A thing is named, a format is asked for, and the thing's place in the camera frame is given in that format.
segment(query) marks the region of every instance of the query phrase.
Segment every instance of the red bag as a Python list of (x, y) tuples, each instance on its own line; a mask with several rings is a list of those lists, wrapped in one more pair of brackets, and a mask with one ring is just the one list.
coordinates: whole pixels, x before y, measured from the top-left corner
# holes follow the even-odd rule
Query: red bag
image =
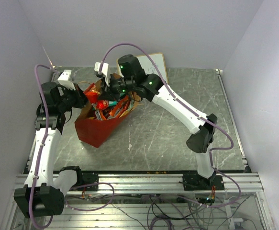
[[(96, 82), (96, 86), (98, 89), (100, 89), (100, 81)], [(135, 93), (134, 98), (137, 101), (140, 99), (140, 97)], [(135, 101), (133, 109), (135, 109), (137, 105), (138, 102)], [(111, 135), (112, 131), (129, 115), (128, 113), (127, 115), (119, 118), (102, 121), (90, 119), (89, 117), (91, 117), (92, 112), (92, 105), (90, 102), (88, 102), (86, 106), (82, 108), (80, 115), (76, 119), (75, 127), (78, 138), (81, 141), (84, 141), (96, 148), (98, 148)]]

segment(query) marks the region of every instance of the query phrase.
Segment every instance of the white board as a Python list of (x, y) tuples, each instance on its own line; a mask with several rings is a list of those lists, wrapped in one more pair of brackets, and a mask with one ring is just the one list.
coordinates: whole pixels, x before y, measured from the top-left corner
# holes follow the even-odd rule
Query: white board
[[(168, 82), (165, 59), (164, 59), (163, 53), (149, 54), (149, 56), (152, 58), (152, 60), (154, 61), (154, 63), (158, 67), (158, 69), (159, 69), (160, 73), (162, 74), (163, 78), (165, 79), (165, 81)], [(146, 55), (138, 55), (136, 57), (138, 58), (139, 63), (141, 65), (141, 67), (145, 70), (146, 74), (151, 74), (151, 73), (157, 74), (156, 69), (154, 68), (154, 66), (152, 65), (150, 60), (146, 57)], [(118, 62), (117, 62), (117, 67), (118, 67), (118, 74), (120, 76), (123, 76), (121, 74)]]

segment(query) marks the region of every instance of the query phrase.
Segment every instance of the floor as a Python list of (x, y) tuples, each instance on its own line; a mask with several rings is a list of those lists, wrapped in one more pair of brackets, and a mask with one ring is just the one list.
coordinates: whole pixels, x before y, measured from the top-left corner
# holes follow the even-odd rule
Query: floor
[[(95, 82), (93, 68), (71, 69), (75, 83)], [(220, 170), (243, 170), (241, 150), (223, 90), (212, 69), (167, 69), (171, 88), (187, 102), (206, 114), (214, 113), (218, 125), (233, 138), (232, 150), (214, 152), (214, 164)], [(86, 89), (88, 84), (81, 84)], [(190, 134), (187, 128), (168, 111), (147, 100), (125, 119), (111, 136), (97, 149), (81, 142), (74, 121), (80, 110), (74, 109), (71, 120), (65, 124), (57, 149), (54, 170), (79, 165), (88, 171), (168, 171), (195, 170), (195, 155), (186, 146)], [(214, 146), (229, 146), (226, 137), (216, 131)]]

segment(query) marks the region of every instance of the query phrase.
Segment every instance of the white wall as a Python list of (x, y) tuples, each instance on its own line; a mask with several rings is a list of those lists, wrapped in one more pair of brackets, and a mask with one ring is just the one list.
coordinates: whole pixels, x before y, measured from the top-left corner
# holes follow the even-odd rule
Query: white wall
[[(17, 0), (0, 0), (0, 225), (34, 138), (40, 103), (33, 69), (48, 60)], [(49, 80), (40, 71), (43, 81)]]
[(279, 229), (279, 1), (262, 3), (223, 73), (245, 154)]
[[(119, 42), (168, 67), (223, 69), (262, 0), (19, 0), (54, 65), (94, 66)], [(141, 54), (118, 48), (108, 58)]]

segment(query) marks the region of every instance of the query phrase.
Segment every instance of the snack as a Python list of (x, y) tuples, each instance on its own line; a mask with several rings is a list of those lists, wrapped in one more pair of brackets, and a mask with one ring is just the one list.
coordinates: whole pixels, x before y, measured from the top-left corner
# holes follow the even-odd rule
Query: snack
[(120, 115), (120, 117), (127, 115), (134, 107), (134, 101), (131, 100), (129, 107)]
[(101, 121), (106, 120), (106, 117), (103, 115), (102, 110), (96, 110), (95, 111), (95, 116), (96, 116), (97, 120), (101, 120)]
[(119, 113), (117, 114), (117, 117), (121, 117), (122, 114), (128, 109), (129, 105), (130, 105), (130, 100), (128, 100), (122, 107), (122, 109), (119, 111)]
[(124, 106), (124, 104), (128, 101), (129, 97), (128, 95), (126, 95), (124, 98), (122, 98), (117, 105), (115, 106), (115, 108), (113, 108), (113, 110), (110, 112), (110, 117), (114, 118), (118, 115), (119, 111), (121, 110), (121, 108)]
[(111, 102), (111, 101), (106, 101), (106, 100), (98, 100), (97, 101), (97, 109), (99, 110), (104, 110), (110, 106), (116, 105), (117, 102)]
[(92, 84), (91, 89), (85, 93), (85, 96), (88, 98), (89, 102), (92, 104), (92, 106), (96, 109), (97, 107), (97, 101), (98, 96), (100, 92), (97, 91), (97, 87), (95, 83)]

